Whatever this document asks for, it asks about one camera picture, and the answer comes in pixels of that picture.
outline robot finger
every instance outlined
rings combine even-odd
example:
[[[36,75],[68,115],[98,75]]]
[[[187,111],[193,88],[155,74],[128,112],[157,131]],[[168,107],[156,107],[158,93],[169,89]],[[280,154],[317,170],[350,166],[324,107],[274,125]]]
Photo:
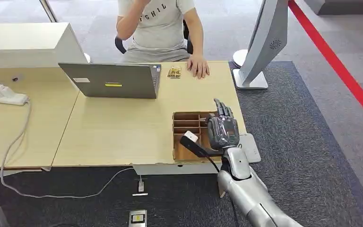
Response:
[[[229,113],[227,111],[226,105],[224,103],[220,103],[220,105],[222,106],[224,115],[225,116],[229,116]]]
[[[214,98],[214,101],[216,103],[216,108],[218,110],[219,116],[223,116],[225,114],[225,112],[224,112],[224,109],[223,109],[223,107],[221,105],[221,102],[217,98]]]
[[[229,116],[234,118],[232,109],[230,109],[230,107],[227,107],[227,111],[229,112]]]

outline red line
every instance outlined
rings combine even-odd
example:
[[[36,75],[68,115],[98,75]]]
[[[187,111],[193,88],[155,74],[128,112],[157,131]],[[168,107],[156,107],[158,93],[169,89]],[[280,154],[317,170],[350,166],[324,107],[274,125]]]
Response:
[[[289,1],[289,7],[297,20],[300,22],[301,26],[307,32],[308,36],[317,46],[318,50],[325,57],[326,61],[332,66],[335,72],[338,74],[340,79],[345,83],[354,97],[358,100],[358,102],[363,106],[363,89],[354,79],[354,77],[350,74],[350,72],[346,69],[340,59],[336,56],[333,50],[329,47],[326,41],[319,34],[314,25],[310,22],[310,20],[306,17],[300,7],[295,3],[295,1]]]

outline wooden organizer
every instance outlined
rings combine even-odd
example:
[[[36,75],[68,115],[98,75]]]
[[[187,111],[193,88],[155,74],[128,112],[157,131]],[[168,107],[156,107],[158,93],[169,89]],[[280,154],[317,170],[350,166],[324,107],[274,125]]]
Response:
[[[209,162],[206,158],[199,158],[180,144],[180,138],[191,131],[198,136],[197,143],[210,148],[208,128],[200,118],[206,118],[209,113],[217,115],[217,112],[175,112],[173,113],[173,159],[177,162]],[[220,161],[220,157],[212,157],[214,161]]]

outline laptop lid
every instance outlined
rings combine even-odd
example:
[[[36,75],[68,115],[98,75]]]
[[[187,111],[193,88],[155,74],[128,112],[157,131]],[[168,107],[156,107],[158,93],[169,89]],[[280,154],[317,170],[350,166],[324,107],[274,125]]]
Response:
[[[59,66],[85,96],[156,98],[151,65],[59,63]]]

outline robotic arm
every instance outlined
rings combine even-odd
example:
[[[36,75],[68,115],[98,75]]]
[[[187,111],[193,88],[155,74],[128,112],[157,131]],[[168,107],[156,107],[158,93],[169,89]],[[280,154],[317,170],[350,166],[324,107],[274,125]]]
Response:
[[[231,109],[217,99],[214,101],[219,116],[212,114],[206,120],[213,150],[208,152],[186,136],[180,143],[199,157],[222,156],[218,173],[220,196],[222,198],[227,192],[254,227],[302,227],[274,203],[266,185],[251,168],[245,152],[238,147],[239,131]]]

